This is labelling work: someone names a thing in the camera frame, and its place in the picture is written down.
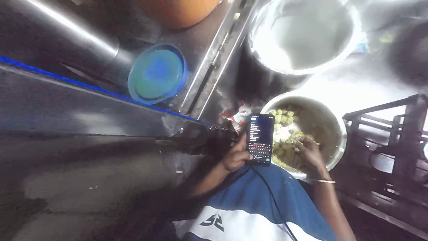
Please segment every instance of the red and white wrapper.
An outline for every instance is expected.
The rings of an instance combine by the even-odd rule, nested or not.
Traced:
[[[244,128],[244,124],[250,115],[251,109],[248,108],[248,106],[243,101],[241,101],[241,106],[238,109],[238,113],[227,119],[232,121],[233,128],[235,129],[236,133],[240,135],[242,129]]]

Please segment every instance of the finger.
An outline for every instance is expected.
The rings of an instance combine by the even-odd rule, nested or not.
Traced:
[[[294,146],[297,147],[301,151],[307,151],[307,148],[299,141],[295,142]]]
[[[303,143],[303,145],[309,149],[313,149],[315,146],[318,146],[314,140],[312,140],[311,138],[304,136],[301,138],[301,142]]]
[[[232,147],[234,151],[243,151],[247,147],[247,134],[244,132],[239,141]]]
[[[230,156],[233,162],[239,162],[242,160],[252,160],[253,156],[248,151],[236,151]]]

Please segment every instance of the orange container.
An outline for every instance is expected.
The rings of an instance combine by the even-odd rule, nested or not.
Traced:
[[[167,28],[177,29],[199,23],[219,0],[137,0],[144,11]]]

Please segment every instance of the steel pot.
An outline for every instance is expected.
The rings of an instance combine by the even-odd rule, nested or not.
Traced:
[[[274,0],[254,18],[248,45],[268,69],[307,75],[337,66],[360,39],[360,16],[348,1]]]
[[[346,127],[340,116],[336,116],[327,106],[310,97],[302,96],[295,91],[276,96],[260,111],[262,114],[276,109],[284,109],[288,104],[304,110],[296,123],[304,133],[312,134],[317,129],[315,141],[321,144],[321,154],[327,170],[339,162],[346,147]],[[305,179],[306,174],[291,168],[286,169],[297,179]]]

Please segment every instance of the shirt logo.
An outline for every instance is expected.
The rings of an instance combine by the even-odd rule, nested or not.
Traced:
[[[216,226],[218,229],[220,229],[222,232],[224,232],[224,228],[221,226],[221,216],[220,214],[214,214],[211,217],[209,217],[206,221],[202,222],[201,226]]]

